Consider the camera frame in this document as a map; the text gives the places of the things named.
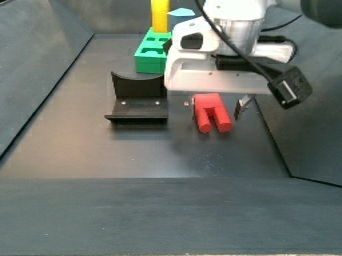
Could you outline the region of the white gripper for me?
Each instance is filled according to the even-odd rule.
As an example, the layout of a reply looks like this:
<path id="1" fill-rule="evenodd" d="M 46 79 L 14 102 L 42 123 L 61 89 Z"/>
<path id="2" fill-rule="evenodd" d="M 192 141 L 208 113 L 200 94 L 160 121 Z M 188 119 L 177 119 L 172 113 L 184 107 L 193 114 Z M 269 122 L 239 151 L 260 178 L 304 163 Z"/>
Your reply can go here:
<path id="1" fill-rule="evenodd" d="M 213 24 L 236 47 L 248 55 L 264 55 L 288 62 L 294 53 L 290 43 L 257 42 L 261 19 L 213 19 Z M 223 92 L 215 66 L 217 54 L 232 54 L 224 46 L 203 17 L 179 23 L 172 30 L 172 44 L 167 53 L 164 86 L 169 91 Z M 245 94 L 236 102 L 233 118 L 239 120 L 255 94 Z M 189 97 L 183 106 L 195 118 L 195 99 Z"/>

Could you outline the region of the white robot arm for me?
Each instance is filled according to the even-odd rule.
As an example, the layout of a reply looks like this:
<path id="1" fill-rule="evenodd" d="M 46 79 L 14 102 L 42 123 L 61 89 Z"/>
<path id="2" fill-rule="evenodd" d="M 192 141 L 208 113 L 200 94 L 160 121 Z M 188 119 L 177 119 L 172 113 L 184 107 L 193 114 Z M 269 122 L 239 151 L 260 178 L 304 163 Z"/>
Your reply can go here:
<path id="1" fill-rule="evenodd" d="M 175 25 L 167 52 L 164 86 L 171 91 L 240 93 L 240 114 L 257 94 L 282 108 L 300 104 L 311 85 L 290 64 L 292 46 L 260 43 L 267 8 L 288 9 L 316 23 L 342 28 L 342 0 L 204 0 L 201 16 Z"/>

